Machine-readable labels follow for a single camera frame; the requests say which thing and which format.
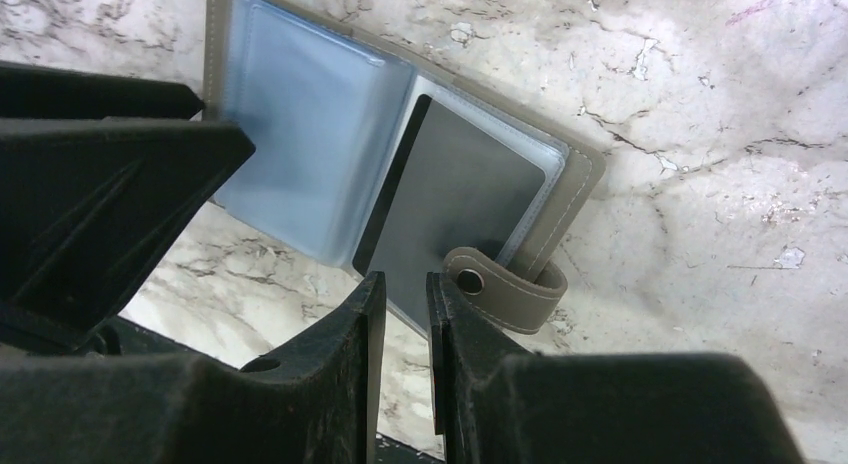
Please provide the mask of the taupe leather card holder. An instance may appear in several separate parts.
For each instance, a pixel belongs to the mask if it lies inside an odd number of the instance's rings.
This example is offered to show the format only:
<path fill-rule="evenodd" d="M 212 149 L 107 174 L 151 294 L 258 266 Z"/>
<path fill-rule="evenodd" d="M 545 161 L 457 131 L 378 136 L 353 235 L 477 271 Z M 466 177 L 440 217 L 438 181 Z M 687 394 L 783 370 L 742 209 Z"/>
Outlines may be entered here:
<path fill-rule="evenodd" d="M 206 119 L 254 155 L 215 194 L 231 216 L 331 267 L 352 261 L 416 98 L 427 94 L 543 169 L 498 257 L 458 247 L 438 272 L 492 322 L 536 333 L 568 283 L 552 255 L 605 171 L 538 113 L 382 37 L 287 0 L 206 0 Z"/>

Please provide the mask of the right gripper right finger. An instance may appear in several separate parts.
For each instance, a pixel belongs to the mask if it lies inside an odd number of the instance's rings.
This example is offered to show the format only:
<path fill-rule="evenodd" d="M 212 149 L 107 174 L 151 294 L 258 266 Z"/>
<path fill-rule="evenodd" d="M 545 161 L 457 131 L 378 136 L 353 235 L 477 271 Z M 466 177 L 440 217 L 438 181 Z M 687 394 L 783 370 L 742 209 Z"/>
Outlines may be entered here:
<path fill-rule="evenodd" d="M 544 355 L 426 279 L 434 426 L 450 463 L 800 463 L 763 380 L 719 353 Z"/>

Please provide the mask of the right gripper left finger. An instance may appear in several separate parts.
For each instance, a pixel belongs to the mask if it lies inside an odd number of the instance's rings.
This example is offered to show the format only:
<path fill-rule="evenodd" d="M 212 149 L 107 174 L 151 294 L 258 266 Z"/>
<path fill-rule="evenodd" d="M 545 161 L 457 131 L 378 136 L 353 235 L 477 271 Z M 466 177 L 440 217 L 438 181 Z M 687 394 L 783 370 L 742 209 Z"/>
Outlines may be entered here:
<path fill-rule="evenodd" d="M 116 319 L 80 355 L 1 361 L 5 463 L 370 463 L 386 279 L 233 368 Z"/>

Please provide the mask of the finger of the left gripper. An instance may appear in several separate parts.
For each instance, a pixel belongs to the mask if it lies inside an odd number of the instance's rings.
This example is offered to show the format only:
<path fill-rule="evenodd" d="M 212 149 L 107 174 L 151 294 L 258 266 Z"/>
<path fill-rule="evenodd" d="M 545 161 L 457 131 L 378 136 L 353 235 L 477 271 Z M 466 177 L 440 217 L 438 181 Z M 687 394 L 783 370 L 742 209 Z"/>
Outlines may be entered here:
<path fill-rule="evenodd" d="M 13 119 L 190 119 L 202 100 L 180 83 L 1 63 L 1 116 Z"/>
<path fill-rule="evenodd" d="M 235 124 L 1 123 L 1 339 L 76 349 L 254 153 Z"/>

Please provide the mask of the black credit card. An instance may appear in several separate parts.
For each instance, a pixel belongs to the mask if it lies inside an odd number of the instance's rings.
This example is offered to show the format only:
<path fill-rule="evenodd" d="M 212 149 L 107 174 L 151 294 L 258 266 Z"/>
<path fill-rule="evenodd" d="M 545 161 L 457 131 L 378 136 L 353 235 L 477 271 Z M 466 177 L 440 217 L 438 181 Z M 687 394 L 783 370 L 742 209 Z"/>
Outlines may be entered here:
<path fill-rule="evenodd" d="M 435 98 L 414 102 L 353 257 L 384 273 L 398 317 L 429 323 L 425 280 L 447 254 L 472 247 L 495 259 L 546 181 L 542 168 Z"/>

